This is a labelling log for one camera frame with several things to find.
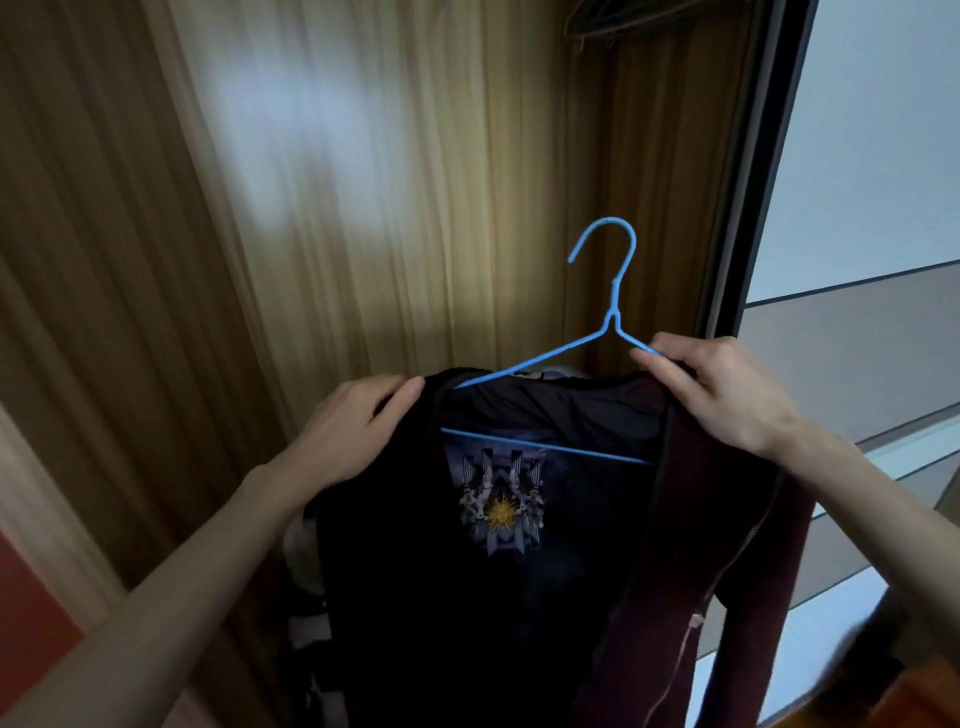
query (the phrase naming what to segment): hanger on rod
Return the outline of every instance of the hanger on rod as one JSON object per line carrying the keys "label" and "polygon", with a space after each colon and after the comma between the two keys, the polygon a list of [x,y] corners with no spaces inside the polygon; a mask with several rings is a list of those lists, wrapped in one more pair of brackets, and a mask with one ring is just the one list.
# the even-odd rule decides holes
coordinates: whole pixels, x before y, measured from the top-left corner
{"label": "hanger on rod", "polygon": [[[545,361],[546,359],[553,358],[554,356],[557,356],[564,352],[568,352],[571,349],[576,349],[577,347],[582,346],[586,342],[593,341],[594,339],[598,339],[601,336],[603,336],[605,333],[607,333],[607,331],[610,329],[611,321],[613,321],[613,330],[616,332],[616,334],[620,338],[625,339],[626,341],[633,344],[635,347],[643,349],[647,352],[660,354],[660,352],[658,352],[656,349],[653,349],[652,347],[647,346],[641,341],[637,341],[633,336],[631,336],[629,333],[624,331],[622,326],[620,325],[620,281],[623,280],[623,276],[627,272],[627,266],[630,265],[630,261],[633,259],[634,252],[636,251],[636,233],[634,232],[634,228],[630,223],[628,223],[626,220],[619,217],[601,217],[599,220],[594,220],[592,223],[590,223],[589,227],[587,227],[587,229],[583,231],[583,234],[580,235],[580,239],[577,241],[577,244],[573,246],[573,250],[570,252],[570,255],[566,259],[566,262],[572,263],[574,260],[576,260],[577,255],[580,253],[581,248],[584,247],[584,243],[587,242],[587,238],[590,236],[590,234],[593,231],[595,231],[597,228],[603,225],[619,225],[620,227],[622,227],[624,230],[627,231],[628,235],[630,235],[630,250],[627,251],[627,255],[623,258],[623,263],[620,264],[620,270],[616,272],[616,276],[613,277],[613,281],[611,283],[610,307],[607,309],[607,313],[604,315],[603,326],[600,327],[598,330],[596,330],[594,333],[588,334],[587,336],[583,336],[577,339],[576,341],[571,341],[569,344],[564,344],[563,346],[558,347],[557,349],[554,349],[550,352],[542,353],[539,356],[535,356],[532,359],[521,361],[519,364],[516,364],[515,366],[510,367],[508,369],[502,369],[499,372],[491,372],[486,375],[475,376],[473,379],[468,379],[465,382],[461,382],[460,384],[457,385],[456,387],[457,389],[463,389],[464,387],[471,387],[474,384],[480,384],[482,382],[490,381],[492,379],[499,379],[502,376],[515,374],[516,372],[519,372],[521,370],[529,369],[533,365],[539,364],[540,362]],[[544,448],[544,449],[556,449],[556,450],[563,450],[565,452],[574,452],[576,454],[581,454],[581,455],[594,455],[597,457],[606,457],[613,460],[624,460],[626,462],[641,463],[644,465],[651,464],[646,460],[639,460],[637,458],[625,457],[623,455],[611,455],[606,452],[593,452],[590,450],[581,450],[576,448],[564,448],[557,445],[545,445],[543,443],[532,443],[532,442],[527,442],[525,440],[513,440],[511,438],[506,438],[506,437],[492,437],[490,435],[481,435],[474,432],[464,432],[463,430],[449,429],[447,427],[441,427],[441,432],[446,432],[452,435],[460,435],[462,437],[474,437],[474,438],[480,438],[484,440],[494,440],[498,442],[514,443],[514,444],[522,445],[528,448],[536,447],[536,448]]]}

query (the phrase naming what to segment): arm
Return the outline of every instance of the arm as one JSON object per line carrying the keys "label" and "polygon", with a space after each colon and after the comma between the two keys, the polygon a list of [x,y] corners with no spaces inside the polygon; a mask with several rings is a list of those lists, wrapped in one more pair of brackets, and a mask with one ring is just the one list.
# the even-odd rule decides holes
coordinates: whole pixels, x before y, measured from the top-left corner
{"label": "arm", "polygon": [[254,469],[210,521],[13,706],[3,728],[160,725],[283,527],[320,490],[373,461],[422,386],[419,377],[403,383],[398,376],[341,385],[287,450]]}
{"label": "arm", "polygon": [[960,528],[854,445],[806,420],[736,339],[659,333],[652,344],[664,356],[633,350],[632,359],[713,437],[772,460],[800,480],[960,666]]}

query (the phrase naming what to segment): hanging clothes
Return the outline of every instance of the hanging clothes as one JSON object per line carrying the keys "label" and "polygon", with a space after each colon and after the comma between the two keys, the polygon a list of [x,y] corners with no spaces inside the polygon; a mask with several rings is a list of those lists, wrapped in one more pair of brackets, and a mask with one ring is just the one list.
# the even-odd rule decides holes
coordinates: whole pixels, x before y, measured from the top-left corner
{"label": "hanging clothes", "polygon": [[477,374],[309,508],[350,726],[682,726],[714,594],[701,722],[756,725],[812,499],[650,376]]}

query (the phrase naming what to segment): yellow sun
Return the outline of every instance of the yellow sun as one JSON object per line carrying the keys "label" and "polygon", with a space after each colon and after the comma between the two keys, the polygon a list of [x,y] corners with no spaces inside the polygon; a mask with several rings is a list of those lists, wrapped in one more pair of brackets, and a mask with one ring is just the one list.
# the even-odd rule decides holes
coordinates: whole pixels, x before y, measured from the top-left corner
{"label": "yellow sun", "polygon": [[497,498],[487,501],[487,524],[490,528],[509,528],[516,523],[516,513],[519,504],[511,497]]}

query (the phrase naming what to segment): zipper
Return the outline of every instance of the zipper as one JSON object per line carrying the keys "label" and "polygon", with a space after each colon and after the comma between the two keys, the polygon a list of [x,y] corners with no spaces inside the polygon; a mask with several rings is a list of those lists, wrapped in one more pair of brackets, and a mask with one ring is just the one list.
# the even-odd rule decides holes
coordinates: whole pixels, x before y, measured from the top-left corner
{"label": "zipper", "polygon": [[660,697],[650,706],[650,710],[647,711],[646,717],[643,719],[643,723],[640,728],[647,728],[647,723],[650,722],[650,718],[653,717],[654,713],[657,711],[657,708],[666,700],[666,696],[670,694],[670,689],[673,688],[674,681],[677,679],[677,673],[680,672],[680,663],[684,659],[684,653],[686,652],[686,644],[689,642],[690,633],[694,630],[700,629],[704,625],[706,620],[705,614],[707,613],[707,606],[709,604],[710,598],[713,596],[713,592],[716,591],[717,585],[720,584],[720,580],[723,578],[724,574],[727,573],[736,563],[737,559],[743,555],[743,552],[747,550],[747,546],[750,545],[750,542],[756,536],[760,527],[763,526],[763,523],[767,520],[767,516],[770,515],[771,509],[774,507],[774,500],[777,499],[777,493],[780,492],[780,486],[783,484],[783,480],[786,478],[785,471],[777,471],[777,478],[774,480],[774,494],[770,498],[770,502],[767,503],[766,510],[763,511],[763,515],[760,517],[760,520],[757,521],[750,530],[747,531],[746,537],[744,537],[743,543],[740,544],[740,548],[737,549],[736,553],[733,555],[733,558],[727,562],[726,566],[717,573],[716,577],[713,579],[713,582],[710,584],[710,588],[707,590],[707,593],[704,595],[703,601],[701,602],[701,608],[690,615],[690,621],[686,624],[686,631],[684,632],[684,638],[680,642],[680,649],[677,651],[677,659],[674,660],[673,670],[670,672],[670,679],[667,681],[666,688],[660,694]]}

